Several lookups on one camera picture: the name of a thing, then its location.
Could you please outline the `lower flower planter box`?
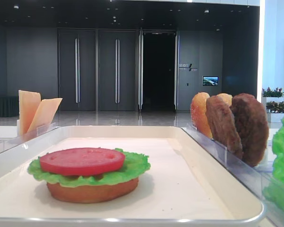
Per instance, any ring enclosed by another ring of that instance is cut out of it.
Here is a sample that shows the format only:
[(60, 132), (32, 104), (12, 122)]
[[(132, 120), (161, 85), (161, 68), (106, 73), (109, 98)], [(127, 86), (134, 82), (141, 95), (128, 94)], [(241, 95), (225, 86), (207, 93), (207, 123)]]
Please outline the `lower flower planter box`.
[(280, 122), (284, 117), (284, 101), (266, 104), (268, 122)]

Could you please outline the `white serving tray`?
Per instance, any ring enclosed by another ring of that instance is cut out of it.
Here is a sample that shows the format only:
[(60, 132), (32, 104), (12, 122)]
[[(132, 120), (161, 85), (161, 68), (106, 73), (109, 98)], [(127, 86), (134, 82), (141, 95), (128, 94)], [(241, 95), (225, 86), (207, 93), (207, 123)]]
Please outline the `white serving tray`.
[[(52, 198), (27, 173), (46, 153), (122, 148), (149, 156), (151, 168), (130, 194), (74, 204)], [(0, 227), (257, 227), (263, 202), (178, 127), (66, 126), (0, 154)]]

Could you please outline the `clear acrylic rack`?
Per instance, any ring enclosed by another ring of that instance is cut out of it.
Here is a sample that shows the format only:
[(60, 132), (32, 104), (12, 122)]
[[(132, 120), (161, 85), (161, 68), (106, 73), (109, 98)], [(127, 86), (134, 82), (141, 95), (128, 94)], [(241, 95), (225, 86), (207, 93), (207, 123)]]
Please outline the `clear acrylic rack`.
[(36, 130), (26, 134), (19, 135), (18, 122), (19, 120), (17, 120), (17, 126), (0, 126), (0, 153), (35, 139), (58, 127), (54, 122), (48, 125), (37, 127)]
[(250, 167), (227, 151), (224, 145), (197, 131), (193, 125), (188, 124), (183, 129), (266, 204), (266, 217), (269, 223), (276, 227), (284, 227), (284, 184), (272, 176), (271, 164)]

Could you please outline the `rear sesame bun half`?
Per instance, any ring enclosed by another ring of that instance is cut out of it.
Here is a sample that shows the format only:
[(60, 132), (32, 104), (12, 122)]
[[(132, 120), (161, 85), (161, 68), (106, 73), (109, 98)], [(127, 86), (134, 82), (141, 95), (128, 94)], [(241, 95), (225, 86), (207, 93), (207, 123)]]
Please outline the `rear sesame bun half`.
[(232, 95), (227, 94), (227, 93), (220, 93), (217, 96), (220, 97), (228, 105), (228, 107), (231, 106), (231, 104), (232, 104)]

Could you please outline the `green lettuce leaf on tray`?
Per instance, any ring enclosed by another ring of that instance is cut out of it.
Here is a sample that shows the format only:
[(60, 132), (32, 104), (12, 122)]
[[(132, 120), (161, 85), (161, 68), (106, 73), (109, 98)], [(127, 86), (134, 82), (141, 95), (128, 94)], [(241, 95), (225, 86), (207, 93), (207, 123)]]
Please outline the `green lettuce leaf on tray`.
[(41, 169), (40, 158), (31, 161), (27, 168), (28, 174), (32, 175), (37, 181), (45, 181), (50, 184), (60, 184), (63, 187), (79, 186), (103, 186), (125, 183), (139, 177), (148, 171), (151, 164), (148, 162), (148, 156), (145, 154), (126, 152), (117, 148), (125, 155), (125, 161), (121, 169), (113, 172), (103, 173), (100, 177), (96, 176), (63, 176), (52, 174)]

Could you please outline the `wall display screen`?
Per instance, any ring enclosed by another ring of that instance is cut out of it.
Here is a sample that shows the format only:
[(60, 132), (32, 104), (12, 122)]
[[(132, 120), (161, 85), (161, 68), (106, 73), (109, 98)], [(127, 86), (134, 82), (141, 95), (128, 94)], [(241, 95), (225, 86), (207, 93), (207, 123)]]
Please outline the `wall display screen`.
[(203, 77), (203, 86), (218, 86), (219, 77)]

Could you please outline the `leaning orange cheese slice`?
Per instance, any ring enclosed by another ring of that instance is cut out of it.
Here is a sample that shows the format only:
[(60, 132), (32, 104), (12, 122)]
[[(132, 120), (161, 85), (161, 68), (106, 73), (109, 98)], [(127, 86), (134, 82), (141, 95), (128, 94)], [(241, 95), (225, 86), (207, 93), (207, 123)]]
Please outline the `leaning orange cheese slice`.
[(39, 104), (27, 132), (52, 122), (54, 115), (62, 101), (62, 98), (43, 99)]

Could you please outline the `front sesame bun half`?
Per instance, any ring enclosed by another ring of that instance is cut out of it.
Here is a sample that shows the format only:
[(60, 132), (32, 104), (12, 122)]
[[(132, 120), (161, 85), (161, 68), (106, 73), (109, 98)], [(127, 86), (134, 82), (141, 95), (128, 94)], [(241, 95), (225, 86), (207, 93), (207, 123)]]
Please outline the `front sesame bun half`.
[(206, 100), (209, 97), (209, 94), (206, 92), (197, 93), (191, 101), (190, 113), (192, 123), (197, 130), (211, 139), (213, 136), (205, 114)]

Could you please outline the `flower planter box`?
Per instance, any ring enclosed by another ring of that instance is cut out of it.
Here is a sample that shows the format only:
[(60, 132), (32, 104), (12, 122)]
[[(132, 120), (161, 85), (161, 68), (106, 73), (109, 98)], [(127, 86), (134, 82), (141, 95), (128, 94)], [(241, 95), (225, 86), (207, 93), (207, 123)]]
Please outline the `flower planter box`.
[(266, 104), (268, 122), (280, 122), (284, 117), (284, 101)]
[(282, 102), (284, 101), (284, 92), (282, 88), (275, 88), (272, 89), (268, 87), (267, 89), (262, 89), (262, 104), (266, 109), (266, 112), (269, 112), (269, 109), (267, 107), (267, 103), (269, 102)]

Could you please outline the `sesame bun half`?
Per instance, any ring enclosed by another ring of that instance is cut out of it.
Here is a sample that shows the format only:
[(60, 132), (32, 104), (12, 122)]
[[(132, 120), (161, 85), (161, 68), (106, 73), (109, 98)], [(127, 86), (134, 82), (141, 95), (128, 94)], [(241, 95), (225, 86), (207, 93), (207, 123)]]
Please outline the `sesame bun half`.
[(228, 105), (228, 107), (231, 106), (231, 104), (232, 104), (232, 95), (227, 94), (227, 93), (220, 93), (217, 96), (220, 97)]
[(213, 136), (205, 114), (206, 100), (209, 97), (209, 94), (206, 92), (197, 93), (191, 101), (190, 113), (192, 123), (197, 130), (211, 139)]

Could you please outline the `bottom bun slice on tray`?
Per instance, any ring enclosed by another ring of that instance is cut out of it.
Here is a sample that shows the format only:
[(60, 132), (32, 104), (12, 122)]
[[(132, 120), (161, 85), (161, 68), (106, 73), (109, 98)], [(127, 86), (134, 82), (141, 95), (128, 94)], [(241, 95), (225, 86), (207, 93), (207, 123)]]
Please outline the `bottom bun slice on tray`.
[(85, 185), (74, 188), (63, 187), (59, 183), (47, 183), (46, 185), (51, 196), (59, 201), (90, 204), (111, 201), (127, 195), (136, 189), (138, 183), (139, 178), (137, 177), (114, 185)]

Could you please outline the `red tomato slice on tray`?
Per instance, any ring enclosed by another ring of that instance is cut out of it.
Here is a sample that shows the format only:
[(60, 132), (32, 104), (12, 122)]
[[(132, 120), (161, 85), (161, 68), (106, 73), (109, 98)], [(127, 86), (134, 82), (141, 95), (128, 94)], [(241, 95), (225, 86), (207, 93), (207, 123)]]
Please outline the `red tomato slice on tray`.
[(125, 155), (106, 148), (70, 148), (39, 158), (45, 172), (63, 176), (92, 176), (119, 170)]

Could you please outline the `clear right acrylic rack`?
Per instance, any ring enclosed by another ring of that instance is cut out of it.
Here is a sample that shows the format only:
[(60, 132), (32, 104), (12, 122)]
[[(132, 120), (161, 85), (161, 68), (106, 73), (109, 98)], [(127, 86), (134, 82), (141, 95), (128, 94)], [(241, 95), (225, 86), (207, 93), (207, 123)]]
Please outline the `clear right acrylic rack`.
[(266, 217), (269, 223), (276, 227), (284, 227), (284, 184), (272, 176), (271, 164), (250, 167), (227, 151), (224, 145), (197, 131), (193, 125), (188, 124), (183, 129), (266, 204)]

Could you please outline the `green lettuce leaf in rack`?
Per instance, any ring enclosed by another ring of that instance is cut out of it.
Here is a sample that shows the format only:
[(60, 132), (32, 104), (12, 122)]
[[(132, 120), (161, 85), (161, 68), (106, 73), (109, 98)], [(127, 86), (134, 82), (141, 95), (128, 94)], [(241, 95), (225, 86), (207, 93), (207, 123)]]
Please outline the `green lettuce leaf in rack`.
[(264, 197), (284, 212), (284, 118), (282, 127), (272, 139), (272, 152), (276, 155), (273, 162), (273, 180), (264, 188)]

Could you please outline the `brown meat patty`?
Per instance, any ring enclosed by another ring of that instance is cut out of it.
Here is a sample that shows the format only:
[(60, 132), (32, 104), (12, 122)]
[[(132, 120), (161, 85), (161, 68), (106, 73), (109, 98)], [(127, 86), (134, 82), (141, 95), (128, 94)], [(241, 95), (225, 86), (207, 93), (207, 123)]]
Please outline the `brown meat patty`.
[(263, 159), (267, 147), (269, 126), (266, 110), (253, 95), (241, 93), (232, 98), (231, 111), (241, 139), (242, 161), (255, 167)]
[(234, 116), (230, 107), (221, 97), (212, 96), (206, 100), (205, 115), (213, 139), (223, 144), (234, 156), (242, 159), (242, 143), (236, 130)]

